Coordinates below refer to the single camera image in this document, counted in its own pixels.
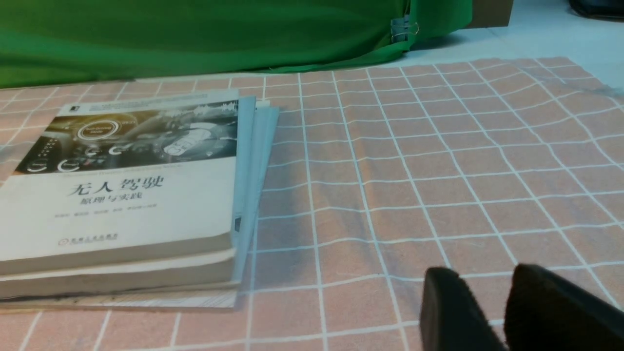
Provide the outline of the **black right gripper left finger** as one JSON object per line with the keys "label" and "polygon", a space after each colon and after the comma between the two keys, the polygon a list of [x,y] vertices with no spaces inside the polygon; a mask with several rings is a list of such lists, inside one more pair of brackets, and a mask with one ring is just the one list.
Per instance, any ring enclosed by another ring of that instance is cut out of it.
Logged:
{"label": "black right gripper left finger", "polygon": [[505,351],[468,284],[445,267],[426,271],[420,311],[424,351]]}

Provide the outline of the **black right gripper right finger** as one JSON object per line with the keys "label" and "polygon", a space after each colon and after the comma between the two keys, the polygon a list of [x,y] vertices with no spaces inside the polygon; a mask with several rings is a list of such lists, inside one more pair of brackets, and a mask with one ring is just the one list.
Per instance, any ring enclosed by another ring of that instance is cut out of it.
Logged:
{"label": "black right gripper right finger", "polygon": [[511,351],[621,351],[624,314],[540,265],[519,264],[504,332]]}

